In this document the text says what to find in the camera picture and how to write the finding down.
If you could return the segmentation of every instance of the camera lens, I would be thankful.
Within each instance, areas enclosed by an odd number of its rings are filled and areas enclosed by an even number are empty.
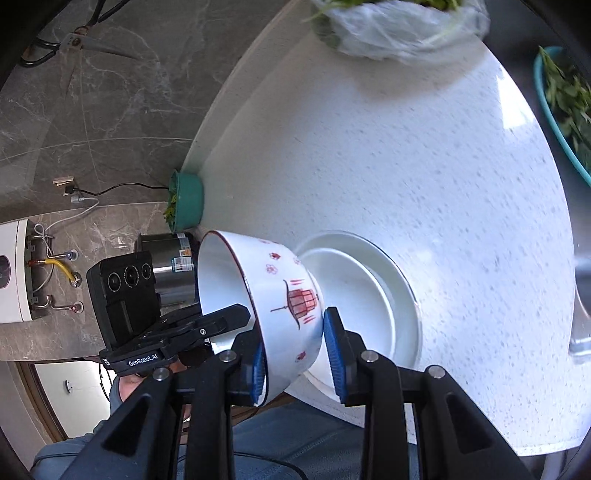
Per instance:
[[[121,288],[121,279],[115,272],[109,275],[107,283],[111,291],[118,291]]]
[[[152,268],[147,263],[145,263],[144,265],[142,265],[142,277],[145,280],[148,280],[151,276],[152,276]]]
[[[138,269],[133,265],[125,269],[125,283],[128,287],[135,287],[139,281]]]

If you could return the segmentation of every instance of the red lantern drawing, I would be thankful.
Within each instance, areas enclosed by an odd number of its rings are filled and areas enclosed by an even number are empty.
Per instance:
[[[290,284],[299,285],[303,281],[303,279],[290,280]],[[283,282],[285,282],[285,288],[287,289],[287,305],[271,311],[288,309],[297,323],[297,329],[300,330],[300,319],[306,324],[316,318],[315,315],[308,314],[318,305],[318,296],[314,290],[302,290],[301,288],[290,290],[288,283],[285,280]]]

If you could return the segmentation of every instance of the stacked plates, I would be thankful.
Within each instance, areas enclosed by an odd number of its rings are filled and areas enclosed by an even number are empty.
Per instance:
[[[413,368],[421,348],[418,306],[398,266],[376,245],[347,232],[325,232],[295,249],[345,329],[357,332],[368,349]],[[339,401],[324,340],[316,362],[304,373],[318,390]]]

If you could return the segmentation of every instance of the plastic bag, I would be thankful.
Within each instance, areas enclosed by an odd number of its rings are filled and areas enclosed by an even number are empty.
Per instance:
[[[451,63],[462,58],[467,43],[484,38],[490,26],[484,0],[463,0],[457,10],[445,12],[403,0],[329,9],[328,0],[311,1],[324,11],[313,28],[325,43],[374,60]]]

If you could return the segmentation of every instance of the stainless steel pot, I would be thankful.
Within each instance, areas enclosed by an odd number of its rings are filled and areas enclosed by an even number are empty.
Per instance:
[[[149,251],[162,306],[194,303],[197,296],[197,250],[190,233],[138,235],[135,251]]]

